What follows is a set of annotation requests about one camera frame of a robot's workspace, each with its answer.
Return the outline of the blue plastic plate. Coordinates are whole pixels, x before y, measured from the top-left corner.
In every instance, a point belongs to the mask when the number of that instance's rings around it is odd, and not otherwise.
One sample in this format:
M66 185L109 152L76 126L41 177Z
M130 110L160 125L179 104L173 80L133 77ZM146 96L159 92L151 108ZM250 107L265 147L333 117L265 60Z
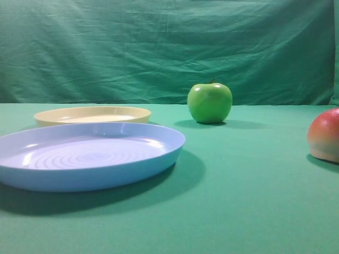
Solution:
M153 177L177 161L185 136L142 123L82 123L1 137L1 182L39 192L84 192Z

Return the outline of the green apple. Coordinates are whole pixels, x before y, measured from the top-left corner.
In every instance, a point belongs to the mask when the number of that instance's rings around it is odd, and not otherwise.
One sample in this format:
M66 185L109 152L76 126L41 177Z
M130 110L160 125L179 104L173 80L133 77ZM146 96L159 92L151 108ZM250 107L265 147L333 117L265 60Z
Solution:
M233 105L231 90L221 83L196 84L187 98L192 118L203 124L223 122Z

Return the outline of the green backdrop cloth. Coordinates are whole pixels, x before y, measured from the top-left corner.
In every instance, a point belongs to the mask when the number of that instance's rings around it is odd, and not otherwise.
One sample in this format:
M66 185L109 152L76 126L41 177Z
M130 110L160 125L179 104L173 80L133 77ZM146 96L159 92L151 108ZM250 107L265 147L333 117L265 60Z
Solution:
M338 1L1 1L1 102L338 103Z

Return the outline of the round yellow-red bread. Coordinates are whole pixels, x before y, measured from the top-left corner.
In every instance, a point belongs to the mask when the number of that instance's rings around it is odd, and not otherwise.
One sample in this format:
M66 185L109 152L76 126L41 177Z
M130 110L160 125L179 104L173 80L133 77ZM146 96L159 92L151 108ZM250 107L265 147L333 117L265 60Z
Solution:
M307 133L307 142L313 157L338 163L338 107L314 119Z

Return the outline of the yellow plastic plate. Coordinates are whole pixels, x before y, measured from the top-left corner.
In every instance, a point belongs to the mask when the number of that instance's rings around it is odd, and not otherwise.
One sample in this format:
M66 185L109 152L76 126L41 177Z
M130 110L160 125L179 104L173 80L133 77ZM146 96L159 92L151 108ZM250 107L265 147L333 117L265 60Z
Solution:
M59 108L34 115L38 126L53 126L74 123L128 122L148 123L151 111L145 108L126 106L91 106Z

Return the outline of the green table cloth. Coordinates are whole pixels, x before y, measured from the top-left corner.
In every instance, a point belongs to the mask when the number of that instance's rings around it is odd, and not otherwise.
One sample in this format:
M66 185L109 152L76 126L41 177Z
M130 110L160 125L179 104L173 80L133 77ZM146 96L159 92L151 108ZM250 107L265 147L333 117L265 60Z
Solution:
M338 165L309 154L328 106L234 106L202 125L152 105L182 132L166 172L89 193L1 186L1 253L338 253Z

